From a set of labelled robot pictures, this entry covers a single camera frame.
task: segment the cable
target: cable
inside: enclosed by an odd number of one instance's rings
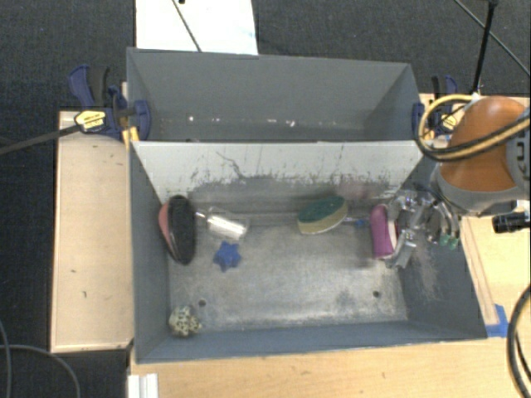
[[[516,361],[516,354],[514,351],[514,342],[516,338],[516,325],[519,321],[524,305],[529,301],[530,296],[531,284],[524,290],[518,302],[516,303],[513,314],[511,315],[511,319],[509,321],[509,326],[507,328],[507,359],[509,360],[509,371],[513,377],[514,384],[518,388],[520,395],[523,398],[531,398],[531,394],[529,394],[529,391],[524,384],[524,380],[520,375],[518,362]]]
[[[6,329],[3,328],[2,320],[0,320],[0,333],[2,334],[2,341],[5,353],[6,353],[6,365],[7,365],[7,386],[6,386],[6,398],[11,397],[13,373],[12,373],[12,363],[11,363],[11,348],[9,347],[9,341],[7,340]]]
[[[470,9],[463,4],[461,0],[453,0],[457,5],[463,9],[480,27],[485,28],[485,24],[478,19],[478,17],[470,11]],[[531,77],[531,73],[525,67],[525,65],[520,61],[520,59],[493,33],[490,32],[489,35],[496,41],[499,46],[510,56],[513,61],[527,74],[528,77]]]
[[[62,358],[58,357],[57,355],[52,354],[51,352],[48,352],[45,349],[40,349],[37,347],[32,347],[30,345],[10,345],[7,340],[7,334],[6,330],[3,327],[2,321],[0,321],[0,333],[2,334],[2,340],[4,342],[3,345],[0,345],[0,349],[4,349],[6,352],[6,363],[7,363],[7,389],[6,389],[6,398],[11,398],[12,393],[12,361],[11,361],[11,351],[28,351],[28,352],[34,352],[36,354],[43,355],[45,357],[49,357],[52,359],[52,361],[55,361],[57,364],[59,364],[61,367],[63,367],[72,381],[74,382],[74,386],[76,388],[76,398],[81,398],[81,388],[80,383],[77,379],[76,374],[72,370],[72,368],[68,365],[68,363],[65,362]]]
[[[520,364],[522,364],[522,367],[524,368],[525,375],[528,377],[529,381],[531,381],[531,371],[529,370],[528,362],[525,359],[524,350],[522,349],[522,344],[520,343],[520,337],[517,333],[514,334],[514,339],[516,339],[516,351],[518,351]]]
[[[201,47],[199,47],[199,44],[196,41],[196,37],[193,36],[192,30],[190,29],[190,27],[188,26],[186,20],[184,19],[184,16],[181,13],[181,10],[179,9],[179,6],[177,5],[177,2],[175,0],[172,0],[172,3],[175,6],[175,9],[177,10],[177,13],[178,13],[179,17],[181,18],[181,21],[183,21],[184,27],[186,28],[186,31],[187,31],[188,35],[190,36],[190,38],[192,38],[194,46],[196,47],[197,51],[201,53],[202,52]]]
[[[78,125],[72,125],[70,127],[66,127],[65,129],[52,131],[51,133],[46,133],[35,138],[29,138],[28,140],[8,144],[7,146],[0,148],[0,155],[5,155],[7,153],[15,152],[24,148],[29,148],[30,146],[34,146],[35,144],[39,143],[44,143],[49,140],[55,140],[57,138],[64,137],[68,134],[77,133],[79,130],[80,128]]]
[[[423,138],[424,126],[426,120],[438,106],[446,102],[471,102],[473,97],[470,95],[447,95],[434,101],[426,112],[421,116],[417,130],[415,131],[415,141],[419,149],[430,159],[439,162],[443,161],[457,161],[460,159],[472,158],[475,155],[491,150],[518,135],[520,132],[529,128],[529,108],[524,111],[524,116],[518,118],[513,123],[505,125],[501,129],[485,135],[484,137],[471,140],[467,143],[450,146],[448,148],[433,148],[426,144]]]

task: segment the metal rod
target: metal rod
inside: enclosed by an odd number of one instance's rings
[[[481,41],[480,56],[478,58],[478,65],[475,68],[474,84],[472,85],[472,92],[480,90],[480,77],[483,70],[483,62],[485,61],[485,52],[487,51],[487,43],[489,41],[490,28],[492,27],[492,19],[494,17],[494,9],[498,5],[498,0],[489,0],[489,12],[487,14],[487,21],[485,29],[483,30],[483,40]]]

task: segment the yellow sponge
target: yellow sponge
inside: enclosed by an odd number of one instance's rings
[[[299,212],[297,226],[303,235],[316,235],[332,230],[343,222],[348,203],[341,196],[326,197]]]

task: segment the gray metal bin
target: gray metal bin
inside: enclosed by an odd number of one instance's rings
[[[394,270],[372,259],[367,228],[296,230],[315,199],[339,194],[365,217],[426,181],[410,66],[129,49],[128,85],[153,113],[129,153],[137,362],[486,337],[462,250],[427,246]],[[200,225],[190,265],[168,256],[157,215],[174,194],[249,216],[237,268],[212,263],[221,239]],[[203,325],[185,339],[168,327],[182,305]]]

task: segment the sponge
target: sponge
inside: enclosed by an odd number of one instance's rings
[[[297,226],[303,235],[316,235],[332,230],[343,222],[348,204],[341,196],[325,197],[309,204],[297,216]]]
[[[174,260],[189,264],[195,251],[195,218],[190,201],[172,197],[158,212],[158,226]]]

